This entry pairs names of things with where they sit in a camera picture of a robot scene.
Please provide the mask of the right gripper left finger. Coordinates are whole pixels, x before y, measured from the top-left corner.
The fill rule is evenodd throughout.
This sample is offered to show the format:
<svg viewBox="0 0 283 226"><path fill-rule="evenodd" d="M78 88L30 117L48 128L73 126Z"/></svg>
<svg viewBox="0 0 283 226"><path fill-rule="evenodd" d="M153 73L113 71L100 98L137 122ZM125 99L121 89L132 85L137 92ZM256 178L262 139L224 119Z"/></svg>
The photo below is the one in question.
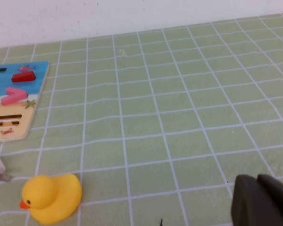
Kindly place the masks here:
<svg viewBox="0 0 283 226"><path fill-rule="evenodd" d="M234 226L283 226L283 216L257 177L235 179L231 218Z"/></svg>

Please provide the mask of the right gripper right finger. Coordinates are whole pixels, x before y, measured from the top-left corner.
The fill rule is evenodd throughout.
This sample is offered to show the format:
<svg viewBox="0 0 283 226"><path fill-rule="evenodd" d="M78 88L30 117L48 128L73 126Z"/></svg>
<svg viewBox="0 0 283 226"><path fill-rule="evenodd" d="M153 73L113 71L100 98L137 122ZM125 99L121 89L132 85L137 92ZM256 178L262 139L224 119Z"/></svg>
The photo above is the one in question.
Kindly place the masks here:
<svg viewBox="0 0 283 226"><path fill-rule="evenodd" d="M266 174L259 174L257 180L266 190L273 203L283 216L283 183Z"/></svg>

